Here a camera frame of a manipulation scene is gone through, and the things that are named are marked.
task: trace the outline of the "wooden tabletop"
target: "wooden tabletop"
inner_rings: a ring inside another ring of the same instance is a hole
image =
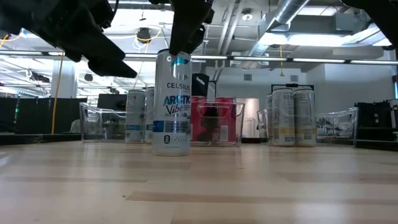
[[[0,147],[0,223],[398,223],[398,153],[60,142]]]

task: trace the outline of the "red can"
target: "red can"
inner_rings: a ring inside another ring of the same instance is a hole
[[[219,125],[219,141],[235,142],[236,141],[236,105],[234,98],[217,97],[215,101],[218,104],[218,125]]]
[[[193,96],[191,100],[191,141],[199,141],[200,133],[205,131],[201,125],[205,114],[205,103],[208,101],[205,96]]]

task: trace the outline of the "silver can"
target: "silver can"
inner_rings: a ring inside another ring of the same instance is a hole
[[[268,134],[268,142],[272,141],[272,94],[267,95],[267,104],[266,104],[266,124],[267,124],[267,134]]]
[[[159,156],[186,156],[190,148],[191,56],[161,50],[156,58],[152,147]]]
[[[294,97],[293,90],[283,88],[272,93],[272,144],[294,146]]]
[[[144,139],[145,93],[130,90],[126,102],[126,142],[141,142]]]
[[[154,106],[155,106],[155,87],[149,87],[146,91],[145,109],[145,142],[151,143],[154,128]]]
[[[317,144],[314,101],[313,90],[294,91],[295,137],[298,146],[315,146]]]

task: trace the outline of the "celsius can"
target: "celsius can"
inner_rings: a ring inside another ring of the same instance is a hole
[[[161,50],[156,58],[154,138],[159,156],[185,156],[190,148],[191,56]]]
[[[273,145],[294,146],[294,98],[289,88],[272,92],[272,128]]]
[[[126,142],[141,142],[144,139],[145,93],[130,90],[126,102]]]
[[[267,105],[266,105],[266,110],[267,110],[267,117],[266,117],[266,124],[267,124],[267,134],[268,134],[268,142],[272,141],[272,94],[267,95]]]
[[[298,146],[315,146],[317,144],[314,100],[313,90],[294,91],[294,123],[296,145]]]
[[[155,106],[155,87],[149,87],[146,91],[146,110],[145,110],[145,142],[151,143],[154,127],[154,106]]]
[[[220,129],[220,142],[236,141],[236,105],[234,98],[217,97],[218,125]]]
[[[206,112],[206,102],[208,101],[205,96],[193,96],[191,102],[191,141],[199,141],[201,133],[206,131],[206,128],[201,125],[203,116]]]

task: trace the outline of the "ceiling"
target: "ceiling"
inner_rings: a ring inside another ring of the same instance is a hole
[[[142,5],[145,10],[129,9],[132,6],[130,4],[121,5],[114,18],[112,27],[105,30],[105,34],[121,49],[126,53],[157,53],[161,49],[167,48],[170,42],[171,29],[174,13],[172,11],[160,11],[147,9],[148,5]],[[224,16],[228,6],[231,5],[232,0],[215,0],[213,9],[215,10],[215,16],[213,22],[207,26],[204,43],[199,46],[195,54],[217,54],[218,44],[220,42],[220,35],[223,30]],[[242,0],[243,8],[250,8],[253,18],[250,21],[244,21],[241,16],[241,12],[234,12],[233,17],[238,17],[238,23],[234,30],[234,38],[231,44],[228,46],[227,54],[237,52],[239,54],[245,54],[250,50],[259,39],[258,25],[261,23],[262,16],[274,10],[277,7],[277,0]],[[342,3],[339,0],[311,0],[310,3],[303,8],[300,12],[300,16],[306,18],[306,16],[317,16],[322,15],[327,19],[333,17],[336,13],[351,14],[352,9],[345,9],[345,11],[337,12],[343,9]],[[138,44],[134,41],[135,34],[140,27],[149,27],[150,33],[153,37],[156,37],[150,42],[148,46]],[[350,49],[341,49],[336,47],[309,47],[309,46],[298,46],[298,45],[283,45],[281,47],[269,47],[267,54],[273,57],[280,57],[281,54],[284,57],[311,57],[311,58],[341,58],[345,56],[344,51],[347,51],[349,58],[378,58],[380,57],[380,47],[358,47],[361,50],[357,50],[357,54],[348,54],[352,51]],[[54,48],[36,37],[34,34],[28,33],[23,35],[18,40],[13,42],[5,42],[2,50],[37,50],[37,51],[54,51]],[[140,80],[137,81],[137,86],[151,86],[154,85],[155,75],[155,64],[154,62],[127,62],[135,71],[140,72]],[[285,63],[286,68],[301,68],[302,71],[309,69],[308,64],[304,63]],[[84,75],[91,73],[88,69],[86,62],[80,62],[76,64],[77,69],[80,71],[80,84],[81,85],[112,85],[112,86],[124,86],[133,85],[135,79],[127,78],[102,78],[95,75],[93,82],[84,81]],[[280,63],[270,63],[269,68],[278,68]],[[35,84],[34,80],[30,80],[26,76],[26,70],[32,69],[36,72],[51,79],[53,62],[51,60],[44,59],[29,59],[29,58],[0,58],[0,82],[10,84]],[[18,88],[18,91],[26,91],[35,96],[42,96],[50,92],[50,88]],[[107,89],[90,89],[79,90],[79,95],[95,97],[98,93],[108,92]]]

